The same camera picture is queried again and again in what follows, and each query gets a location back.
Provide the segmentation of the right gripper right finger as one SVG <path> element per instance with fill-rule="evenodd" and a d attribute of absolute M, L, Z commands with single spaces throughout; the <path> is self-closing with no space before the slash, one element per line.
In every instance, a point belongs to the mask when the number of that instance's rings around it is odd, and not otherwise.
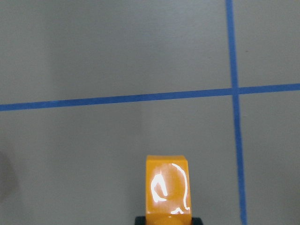
<path fill-rule="evenodd" d="M 202 219 L 200 217 L 192 217 L 191 225 L 202 225 Z"/>

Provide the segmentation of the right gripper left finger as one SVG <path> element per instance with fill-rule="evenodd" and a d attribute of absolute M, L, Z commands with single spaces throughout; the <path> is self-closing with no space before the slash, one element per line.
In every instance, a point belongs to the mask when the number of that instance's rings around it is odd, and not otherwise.
<path fill-rule="evenodd" d="M 146 225 L 146 217 L 145 216 L 137 216 L 135 218 L 135 225 Z"/>

